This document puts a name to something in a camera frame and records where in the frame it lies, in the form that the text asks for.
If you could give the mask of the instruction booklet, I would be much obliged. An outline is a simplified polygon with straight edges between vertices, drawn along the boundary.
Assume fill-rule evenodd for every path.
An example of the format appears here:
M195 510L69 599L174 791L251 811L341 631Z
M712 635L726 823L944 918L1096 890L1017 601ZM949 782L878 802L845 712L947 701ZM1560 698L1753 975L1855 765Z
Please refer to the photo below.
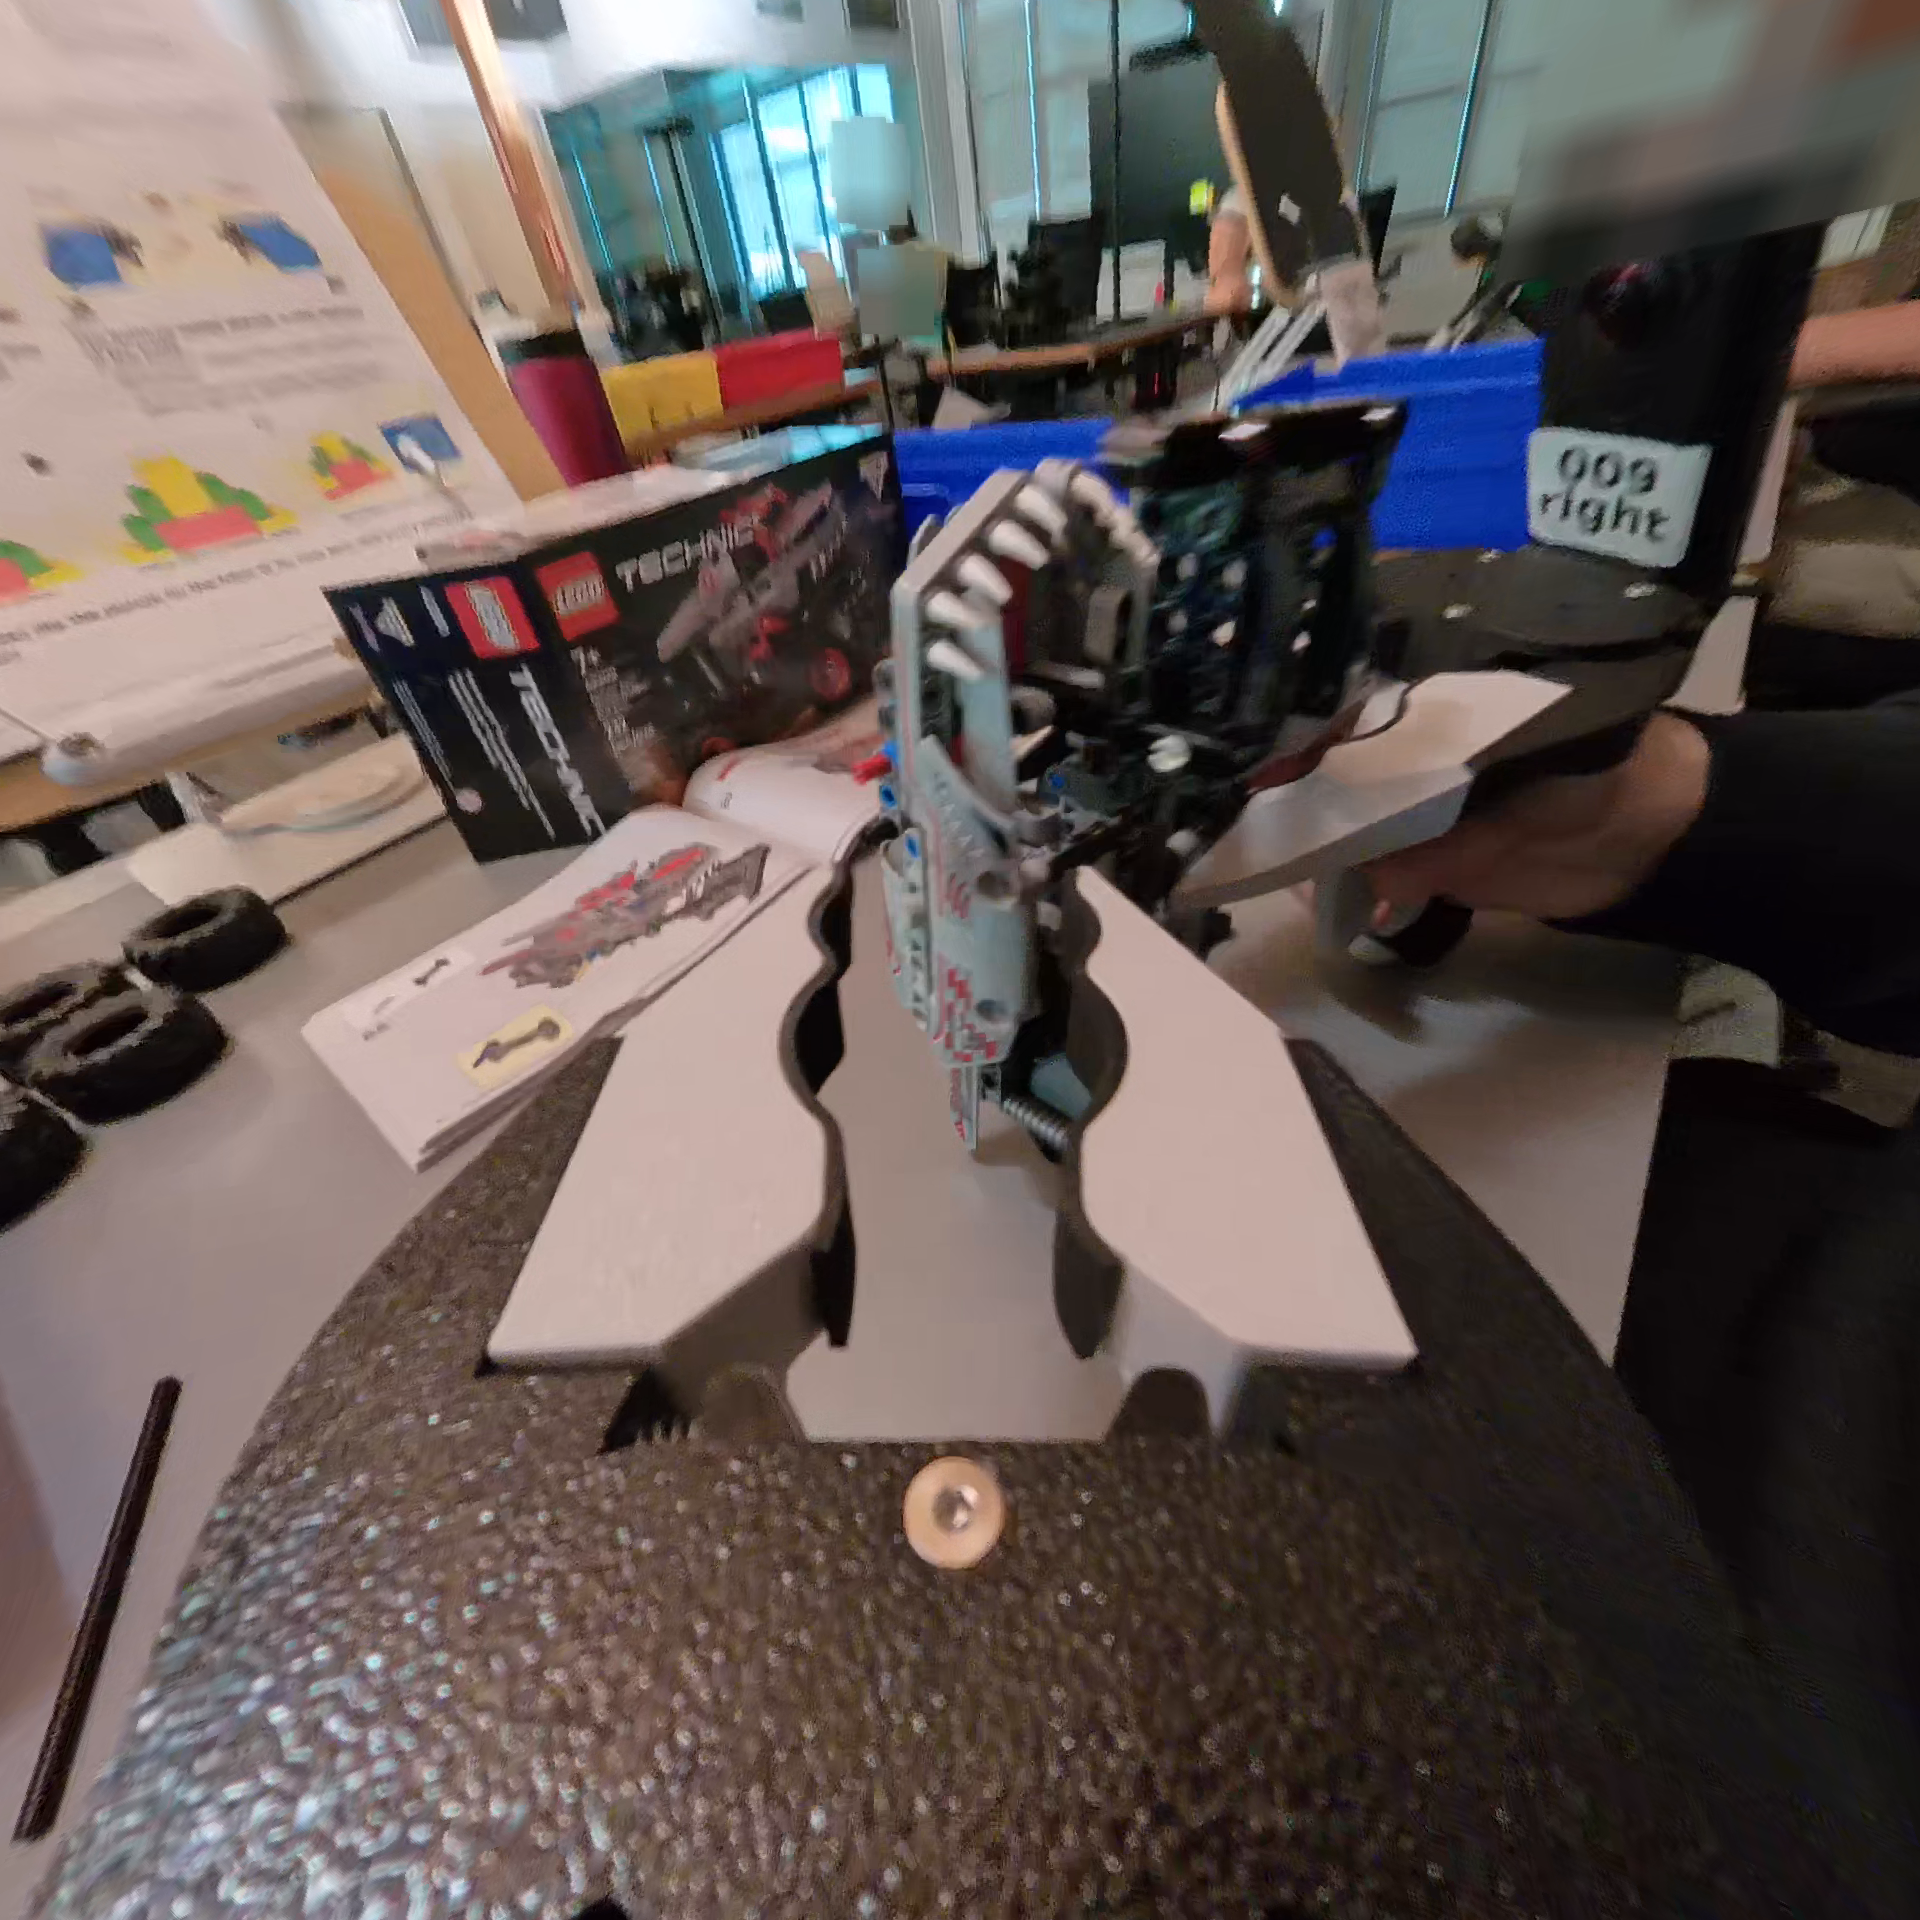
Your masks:
M681 802L627 812L528 897L312 1013L308 1049L407 1166L441 1161L837 873L878 820L878 750L865 701L712 757Z

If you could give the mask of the red bin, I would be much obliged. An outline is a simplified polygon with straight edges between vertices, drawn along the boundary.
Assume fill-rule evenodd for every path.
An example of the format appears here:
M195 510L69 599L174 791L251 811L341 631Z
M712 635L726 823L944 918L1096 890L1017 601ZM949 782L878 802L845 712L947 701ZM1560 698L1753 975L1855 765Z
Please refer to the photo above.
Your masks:
M845 345L815 329L726 342L712 350L712 359L726 414L846 386Z

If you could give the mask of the leaning display board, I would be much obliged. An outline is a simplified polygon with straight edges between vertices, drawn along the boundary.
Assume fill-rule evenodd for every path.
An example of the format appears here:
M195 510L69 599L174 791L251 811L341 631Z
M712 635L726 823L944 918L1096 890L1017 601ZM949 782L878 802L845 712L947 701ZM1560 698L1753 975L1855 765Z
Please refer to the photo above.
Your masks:
M1221 145L1272 289L1370 262L1318 79L1268 2L1193 2L1220 76Z

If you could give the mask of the black rubber tyre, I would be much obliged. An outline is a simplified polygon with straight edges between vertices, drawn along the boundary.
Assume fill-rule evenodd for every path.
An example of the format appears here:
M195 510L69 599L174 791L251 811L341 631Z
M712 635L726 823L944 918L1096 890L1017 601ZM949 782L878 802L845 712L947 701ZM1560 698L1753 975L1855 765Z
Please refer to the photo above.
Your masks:
M200 996L263 968L287 946L287 925L268 898L225 886L134 927L123 957L147 983Z
M84 1125L127 1120L170 1103L229 1049L199 996L148 988L91 1002L26 1056L23 1084Z
M61 1023L114 996L134 993L139 979L109 961L84 961L4 988L4 1074L23 1079L26 1058Z
M86 1151L88 1142L76 1120L36 1091L4 1084L4 1230L57 1192Z

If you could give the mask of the instruction poster board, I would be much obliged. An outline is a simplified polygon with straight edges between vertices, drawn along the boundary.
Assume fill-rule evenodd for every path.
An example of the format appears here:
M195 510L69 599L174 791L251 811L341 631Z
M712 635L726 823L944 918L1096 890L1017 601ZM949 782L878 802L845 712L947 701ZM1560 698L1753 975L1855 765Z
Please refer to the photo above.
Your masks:
M5 893L371 701L324 589L562 488L381 111L213 5L4 5Z

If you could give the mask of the blue plastic bin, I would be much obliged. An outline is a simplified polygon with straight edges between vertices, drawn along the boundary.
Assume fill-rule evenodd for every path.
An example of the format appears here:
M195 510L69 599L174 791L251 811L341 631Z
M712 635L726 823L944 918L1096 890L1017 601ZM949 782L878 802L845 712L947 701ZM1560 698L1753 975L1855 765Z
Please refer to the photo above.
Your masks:
M1251 391L1244 410L1332 398L1404 403L1404 432L1374 506L1389 553L1499 549L1530 539L1528 442L1539 420L1543 342L1401 351L1336 373L1298 368ZM1109 420L1038 420L979 428L904 428L898 479L957 509L995 468L1042 459L1092 460Z

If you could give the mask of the toy brick vehicle model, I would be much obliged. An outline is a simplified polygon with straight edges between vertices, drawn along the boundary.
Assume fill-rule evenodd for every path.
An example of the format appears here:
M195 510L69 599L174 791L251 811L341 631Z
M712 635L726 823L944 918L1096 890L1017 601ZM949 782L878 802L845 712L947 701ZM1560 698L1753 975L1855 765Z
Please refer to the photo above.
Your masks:
M995 468L927 522L875 666L887 954L978 1151L982 1108L1057 1160L1065 882L1178 905L1249 802L1313 770L1379 688L1374 509L1408 402L1129 420L1089 460Z

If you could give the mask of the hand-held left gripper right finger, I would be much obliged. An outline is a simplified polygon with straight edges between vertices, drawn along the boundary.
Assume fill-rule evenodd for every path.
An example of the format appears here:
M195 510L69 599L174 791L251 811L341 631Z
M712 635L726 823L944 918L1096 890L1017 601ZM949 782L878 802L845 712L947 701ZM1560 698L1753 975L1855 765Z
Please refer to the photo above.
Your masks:
M1124 1404L1212 1433L1292 1368L1400 1375L1418 1344L1277 1021L1117 886L1063 886L1057 1320Z

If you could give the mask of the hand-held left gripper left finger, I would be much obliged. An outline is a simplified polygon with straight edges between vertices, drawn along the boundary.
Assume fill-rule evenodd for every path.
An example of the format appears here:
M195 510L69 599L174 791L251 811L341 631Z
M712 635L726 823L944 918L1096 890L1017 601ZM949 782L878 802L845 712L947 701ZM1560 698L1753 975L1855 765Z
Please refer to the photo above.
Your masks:
M853 867L810 867L620 1034L491 1331L500 1371L626 1371L681 1411L853 1334Z

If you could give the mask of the yellow bin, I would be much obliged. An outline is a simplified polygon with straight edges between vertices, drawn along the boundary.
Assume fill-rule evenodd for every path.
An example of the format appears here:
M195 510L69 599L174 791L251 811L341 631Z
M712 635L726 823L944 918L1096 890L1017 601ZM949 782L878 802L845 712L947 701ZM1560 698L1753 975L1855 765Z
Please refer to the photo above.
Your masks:
M702 428L726 412L715 351L656 354L599 371L624 446Z

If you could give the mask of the person's right forearm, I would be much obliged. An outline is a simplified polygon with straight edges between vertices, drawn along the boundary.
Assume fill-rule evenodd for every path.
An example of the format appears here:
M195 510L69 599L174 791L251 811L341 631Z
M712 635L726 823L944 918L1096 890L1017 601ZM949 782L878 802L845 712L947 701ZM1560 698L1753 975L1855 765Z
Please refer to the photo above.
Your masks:
M1813 1027L1918 1058L1918 704L1702 717L1694 823L1569 931L1750 972Z

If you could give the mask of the thin black rod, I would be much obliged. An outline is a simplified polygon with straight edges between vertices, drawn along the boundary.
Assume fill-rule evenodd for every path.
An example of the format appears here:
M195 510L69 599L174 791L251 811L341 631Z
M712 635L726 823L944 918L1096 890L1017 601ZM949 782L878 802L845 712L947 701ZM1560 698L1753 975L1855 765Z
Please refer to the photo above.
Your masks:
M112 1629L119 1616L134 1557L151 1512L157 1476L178 1420L179 1397L179 1379L157 1379L131 1465L119 1482L119 1499L106 1525L100 1564L95 1566L91 1585L84 1596L79 1629L61 1669L61 1685L39 1740L33 1771L18 1805L14 1844L48 1839L69 1794L79 1745L100 1689L106 1648L112 1644Z

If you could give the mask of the person's right hand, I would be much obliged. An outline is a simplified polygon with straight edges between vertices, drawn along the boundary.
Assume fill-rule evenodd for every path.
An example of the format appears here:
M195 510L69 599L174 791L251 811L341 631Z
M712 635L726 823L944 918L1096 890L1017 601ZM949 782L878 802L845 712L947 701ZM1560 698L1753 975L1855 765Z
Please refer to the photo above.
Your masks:
M1537 923L1617 907L1694 826L1710 770L1711 748L1696 724L1657 712L1615 765L1528 783L1431 841L1369 863L1369 931L1393 931L1431 898Z

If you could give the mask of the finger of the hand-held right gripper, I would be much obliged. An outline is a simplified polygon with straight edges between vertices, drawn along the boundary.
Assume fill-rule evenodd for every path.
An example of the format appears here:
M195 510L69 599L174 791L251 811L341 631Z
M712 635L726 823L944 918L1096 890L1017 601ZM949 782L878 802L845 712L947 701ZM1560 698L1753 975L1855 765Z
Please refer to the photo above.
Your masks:
M1426 845L1456 823L1470 790L1465 765L1343 780L1323 764L1304 782L1253 795L1186 871L1173 905L1228 910Z
M1571 688L1516 669L1465 669L1374 695L1361 729L1332 746L1300 780L1266 791L1449 791L1465 783Z

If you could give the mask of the black toy set box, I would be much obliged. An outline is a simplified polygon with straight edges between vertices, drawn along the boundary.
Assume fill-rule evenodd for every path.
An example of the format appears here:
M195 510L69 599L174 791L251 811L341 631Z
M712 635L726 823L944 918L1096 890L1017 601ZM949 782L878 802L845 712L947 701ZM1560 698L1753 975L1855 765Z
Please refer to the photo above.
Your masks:
M592 845L870 695L904 558L897 437L785 428L471 522L324 596L491 864Z

